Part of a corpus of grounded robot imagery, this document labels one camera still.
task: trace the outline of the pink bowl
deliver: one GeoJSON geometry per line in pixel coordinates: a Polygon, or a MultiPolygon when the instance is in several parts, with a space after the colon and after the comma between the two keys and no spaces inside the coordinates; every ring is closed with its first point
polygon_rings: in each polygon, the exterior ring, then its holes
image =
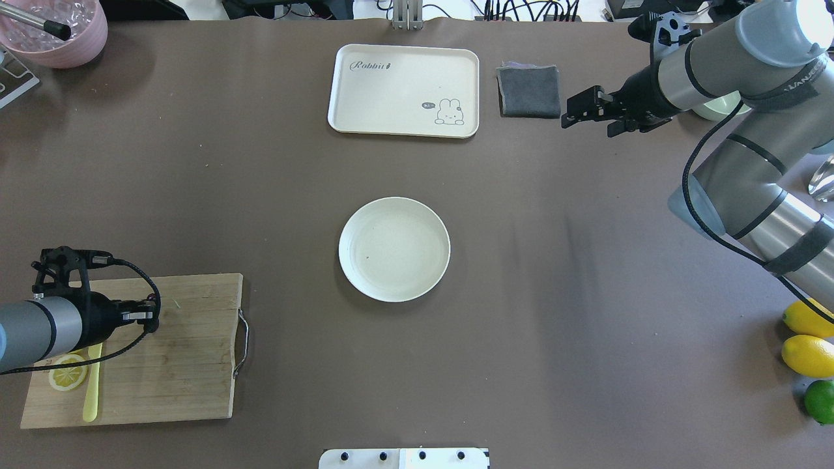
{"type": "MultiPolygon", "coordinates": [[[[32,5],[42,4],[41,0],[6,0],[6,3],[24,10],[32,5]]],[[[39,63],[51,68],[72,68],[93,60],[98,56],[107,42],[107,18],[101,4],[95,2],[96,11],[93,13],[93,20],[78,36],[64,44],[48,51],[27,52],[15,48],[6,38],[6,31],[9,28],[16,28],[14,20],[0,17],[0,43],[3,43],[8,50],[12,51],[19,58],[27,58],[32,62],[39,63]]]]}

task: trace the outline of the yellow lemon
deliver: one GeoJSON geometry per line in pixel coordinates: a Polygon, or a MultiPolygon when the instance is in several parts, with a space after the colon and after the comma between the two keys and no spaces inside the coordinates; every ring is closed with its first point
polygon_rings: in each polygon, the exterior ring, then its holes
{"type": "Polygon", "coordinates": [[[834,345],[812,335],[794,335],[782,344],[782,359],[811,378],[834,376],[834,345]]]}
{"type": "MultiPolygon", "coordinates": [[[[809,300],[811,300],[814,306],[834,320],[834,315],[823,305],[820,305],[816,300],[811,298],[809,300]]],[[[813,335],[815,337],[834,336],[834,324],[815,313],[814,310],[801,301],[797,301],[788,306],[785,314],[782,315],[782,320],[797,334],[813,335]]]]}
{"type": "MultiPolygon", "coordinates": [[[[69,354],[55,361],[55,365],[84,361],[81,356],[69,354]]],[[[73,366],[49,371],[49,385],[58,391],[71,391],[77,388],[87,377],[87,366],[73,366]]]]}

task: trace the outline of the rabbit cartoon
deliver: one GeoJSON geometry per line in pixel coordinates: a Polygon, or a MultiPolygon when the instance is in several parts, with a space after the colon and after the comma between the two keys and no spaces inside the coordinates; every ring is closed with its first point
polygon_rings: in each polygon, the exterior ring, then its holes
{"type": "Polygon", "coordinates": [[[463,125],[464,112],[460,110],[460,101],[458,99],[441,99],[435,124],[463,125]]]}

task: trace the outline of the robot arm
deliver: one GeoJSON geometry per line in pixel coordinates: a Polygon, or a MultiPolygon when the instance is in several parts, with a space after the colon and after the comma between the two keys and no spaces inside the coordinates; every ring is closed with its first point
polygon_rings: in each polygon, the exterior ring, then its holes
{"type": "MultiPolygon", "coordinates": [[[[648,132],[739,91],[753,111],[689,179],[696,212],[834,309],[834,221],[778,185],[806,154],[834,152],[828,8],[822,0],[764,0],[699,38],[667,13],[653,22],[652,65],[616,93],[593,87],[568,99],[562,127],[614,119],[609,136],[648,132]]],[[[680,190],[670,208],[697,228],[680,190]]]]}
{"type": "Polygon", "coordinates": [[[32,267],[38,272],[32,287],[34,298],[0,305],[0,374],[30,371],[18,367],[99,344],[117,327],[134,321],[143,325],[144,333],[130,346],[159,326],[161,299],[156,286],[135,265],[108,252],[63,246],[43,250],[40,261],[32,262],[32,267]],[[110,300],[91,291],[88,271],[110,265],[134,269],[150,284],[154,295],[146,300],[110,300]],[[74,271],[81,279],[78,287],[69,284],[74,271]]]}

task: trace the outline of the black cable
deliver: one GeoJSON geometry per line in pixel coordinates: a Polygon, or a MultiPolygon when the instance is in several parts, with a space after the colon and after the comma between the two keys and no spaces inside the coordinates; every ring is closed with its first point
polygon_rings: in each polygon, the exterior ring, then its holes
{"type": "Polygon", "coordinates": [[[550,7],[553,6],[556,6],[555,15],[558,15],[559,11],[565,11],[561,3],[559,3],[556,0],[550,0],[541,10],[539,10],[539,14],[535,15],[535,19],[533,21],[539,21],[539,18],[543,18],[545,21],[547,21],[547,12],[550,10],[550,7]]]}
{"type": "MultiPolygon", "coordinates": [[[[730,122],[730,120],[733,119],[738,114],[738,112],[741,110],[741,106],[743,104],[744,103],[738,103],[738,105],[736,106],[735,109],[732,110],[730,115],[723,118],[718,124],[716,124],[712,129],[710,129],[710,131],[707,132],[706,135],[704,135],[703,138],[701,138],[701,141],[698,142],[698,145],[695,146],[695,149],[692,150],[692,154],[690,155],[689,159],[686,161],[686,165],[684,166],[684,169],[683,169],[683,176],[681,178],[681,191],[683,192],[683,199],[684,199],[684,202],[686,203],[686,209],[689,210],[689,215],[698,224],[698,226],[702,230],[704,230],[704,233],[706,233],[710,238],[712,238],[719,245],[722,245],[725,248],[735,252],[736,254],[742,255],[742,256],[746,257],[747,259],[752,260],[753,262],[755,262],[759,266],[763,267],[766,263],[764,260],[761,260],[758,257],[756,257],[755,255],[753,255],[751,253],[748,253],[747,251],[744,251],[742,249],[739,249],[739,248],[735,247],[734,245],[731,245],[730,243],[724,241],[720,236],[718,236],[718,234],[716,234],[715,231],[713,231],[709,226],[706,225],[704,220],[696,212],[695,205],[692,203],[692,195],[690,194],[690,191],[689,191],[689,175],[690,175],[690,172],[691,172],[691,169],[692,169],[692,165],[695,163],[695,159],[698,157],[698,154],[701,152],[701,149],[704,147],[704,144],[706,144],[706,141],[709,140],[721,127],[724,127],[724,125],[726,123],[730,122]]],[[[805,306],[811,308],[811,310],[814,311],[815,313],[817,313],[820,317],[822,317],[822,319],[827,320],[828,322],[834,324],[834,317],[831,317],[830,315],[825,314],[824,312],[822,312],[822,310],[817,308],[816,305],[811,303],[783,275],[777,276],[776,279],[779,280],[785,286],[785,288],[787,288],[788,291],[790,291],[796,298],[798,298],[802,303],[804,303],[805,306]]]]}
{"type": "Polygon", "coordinates": [[[513,9],[510,10],[510,11],[513,13],[513,16],[515,16],[515,21],[521,21],[519,19],[519,13],[516,12],[516,10],[515,10],[515,0],[507,0],[506,2],[504,2],[504,11],[501,12],[501,19],[502,20],[507,19],[507,5],[512,5],[513,6],[513,9]]]}
{"type": "Polygon", "coordinates": [[[393,10],[393,9],[394,9],[394,0],[391,0],[391,1],[388,3],[388,7],[387,7],[387,8],[382,8],[382,7],[380,6],[380,3],[379,3],[379,2],[381,2],[381,1],[382,1],[382,0],[376,0],[376,9],[380,10],[381,12],[385,12],[385,19],[388,19],[388,13],[390,13],[390,12],[391,12],[391,10],[393,10]]]}
{"type": "Polygon", "coordinates": [[[92,365],[93,363],[99,363],[100,361],[110,360],[116,356],[122,355],[124,352],[132,349],[136,344],[139,343],[140,340],[144,339],[148,332],[142,331],[142,334],[139,334],[139,337],[133,340],[133,342],[129,343],[126,347],[122,348],[122,350],[115,351],[110,355],[105,355],[99,358],[95,358],[92,360],[85,360],[85,361],[76,361],[74,363],[62,363],[60,365],[45,365],[45,366],[25,366],[23,368],[14,368],[9,371],[4,371],[0,373],[0,375],[11,375],[12,373],[27,373],[29,371],[46,371],[46,370],[57,370],[60,368],[74,368],[76,366],[85,366],[85,365],[92,365]]]}
{"type": "Polygon", "coordinates": [[[276,18],[276,20],[286,18],[286,16],[287,16],[287,15],[289,15],[289,12],[292,12],[292,11],[293,11],[293,7],[292,7],[292,5],[290,5],[289,7],[285,7],[285,8],[287,8],[287,10],[284,12],[284,14],[283,14],[283,15],[281,15],[281,16],[279,16],[279,17],[277,17],[277,18],[276,18]]]}
{"type": "MultiPolygon", "coordinates": [[[[554,0],[535,0],[535,2],[527,2],[527,1],[525,1],[525,4],[524,4],[524,5],[520,5],[520,6],[518,6],[518,7],[513,7],[513,8],[507,8],[507,11],[508,11],[508,12],[514,12],[514,11],[515,11],[516,9],[518,9],[518,8],[526,7],[526,6],[529,6],[529,5],[536,5],[537,3],[551,3],[551,2],[553,2],[553,1],[554,1],[554,0]]],[[[533,20],[534,20],[534,18],[535,18],[535,15],[534,15],[534,16],[531,16],[531,17],[530,17],[530,20],[531,20],[531,21],[533,21],[533,20]]]]}
{"type": "Polygon", "coordinates": [[[742,104],[743,103],[738,103],[736,108],[733,109],[733,111],[729,115],[724,117],[722,119],[722,121],[720,121],[718,124],[716,124],[712,129],[710,129],[710,131],[707,132],[706,135],[704,135],[701,138],[701,141],[698,142],[698,145],[695,146],[695,149],[692,150],[692,155],[690,155],[689,159],[686,161],[686,166],[684,166],[684,169],[683,169],[683,180],[681,181],[681,190],[683,191],[683,199],[684,199],[684,202],[686,203],[686,209],[689,210],[689,214],[692,216],[692,219],[695,220],[695,222],[698,224],[698,226],[700,226],[701,229],[703,229],[704,232],[710,238],[712,238],[719,245],[724,246],[725,248],[735,252],[736,254],[743,255],[744,257],[746,257],[749,260],[752,260],[753,262],[757,263],[758,265],[764,265],[765,262],[763,260],[759,259],[758,257],[755,257],[753,254],[750,254],[747,251],[739,249],[739,248],[735,247],[734,245],[731,245],[730,243],[724,241],[718,234],[716,234],[715,231],[710,229],[710,227],[706,225],[706,223],[701,218],[701,216],[698,215],[698,213],[695,211],[695,205],[692,204],[692,197],[691,197],[691,194],[689,192],[689,174],[690,174],[690,171],[692,170],[692,165],[695,163],[695,159],[698,157],[698,154],[701,152],[701,149],[704,147],[704,145],[706,144],[706,141],[709,140],[710,137],[712,137],[721,127],[724,127],[724,125],[726,123],[730,122],[730,120],[732,118],[734,118],[736,116],[736,114],[738,114],[738,112],[741,110],[742,104]]]}
{"type": "Polygon", "coordinates": [[[444,10],[444,9],[443,9],[443,8],[441,8],[441,7],[438,7],[437,5],[435,5],[435,4],[433,4],[433,3],[427,3],[427,4],[423,5],[423,8],[427,8],[427,7],[435,7],[435,8],[437,8],[438,10],[440,10],[441,12],[443,12],[443,14],[444,14],[444,15],[446,15],[446,17],[447,17],[447,18],[452,18],[452,15],[448,14],[448,13],[446,12],[446,10],[444,10]]]}
{"type": "Polygon", "coordinates": [[[666,3],[669,3],[669,5],[672,8],[677,10],[676,13],[680,13],[682,15],[690,15],[690,16],[700,15],[701,13],[705,12],[706,10],[709,10],[710,8],[712,8],[711,2],[707,2],[706,7],[704,7],[702,10],[696,10],[694,12],[684,12],[684,11],[681,11],[681,8],[678,7],[677,5],[675,5],[674,3],[672,3],[670,0],[666,0],[666,3]]]}
{"type": "Polygon", "coordinates": [[[527,7],[527,11],[530,12],[530,20],[535,21],[535,19],[533,18],[533,7],[530,6],[530,4],[527,2],[527,0],[521,0],[521,1],[524,2],[524,5],[527,7]]]}
{"type": "Polygon", "coordinates": [[[294,11],[293,11],[292,6],[290,6],[290,7],[289,7],[289,12],[290,12],[290,13],[292,13],[293,15],[297,16],[297,17],[302,17],[302,18],[315,18],[315,17],[317,17],[317,16],[318,16],[318,15],[317,15],[317,14],[315,14],[315,13],[314,13],[314,14],[312,14],[312,15],[303,15],[303,14],[301,14],[301,13],[296,13],[296,12],[294,12],[294,11]]]}
{"type": "Polygon", "coordinates": [[[567,3],[567,8],[562,10],[562,14],[559,15],[559,21],[569,21],[570,20],[570,8],[573,6],[570,4],[570,0],[565,0],[567,3]]]}
{"type": "Polygon", "coordinates": [[[480,7],[478,6],[477,3],[475,3],[475,0],[470,0],[470,3],[472,3],[472,6],[474,6],[475,9],[478,10],[478,13],[480,13],[480,16],[484,16],[484,11],[480,9],[480,7]]]}
{"type": "MultiPolygon", "coordinates": [[[[134,265],[131,262],[127,262],[126,260],[112,259],[110,261],[110,264],[111,265],[123,265],[125,267],[128,267],[132,271],[136,272],[137,275],[142,277],[143,280],[148,282],[148,285],[150,285],[151,290],[153,290],[154,298],[156,300],[156,305],[153,308],[153,317],[158,320],[159,313],[162,310],[162,296],[159,294],[159,288],[157,288],[157,286],[156,286],[156,284],[154,284],[153,280],[151,280],[151,278],[148,277],[148,275],[145,274],[136,265],[134,265]]],[[[136,339],[133,340],[133,342],[129,343],[127,346],[122,348],[122,350],[118,350],[118,351],[115,351],[114,353],[111,353],[109,355],[105,355],[105,356],[95,358],[95,359],[92,359],[92,360],[76,361],[74,363],[62,363],[60,365],[24,366],[22,368],[13,368],[9,371],[4,371],[4,372],[0,373],[0,375],[11,375],[12,373],[26,373],[26,372],[29,372],[29,371],[47,371],[47,370],[58,370],[58,369],[61,369],[61,368],[74,368],[76,366],[92,365],[93,363],[99,363],[100,361],[110,360],[111,358],[120,356],[124,352],[134,348],[136,346],[136,344],[138,344],[142,339],[144,339],[144,337],[146,335],[150,334],[151,332],[153,332],[153,330],[150,329],[149,325],[145,325],[145,329],[142,331],[142,334],[139,334],[139,337],[137,337],[136,339]]]]}

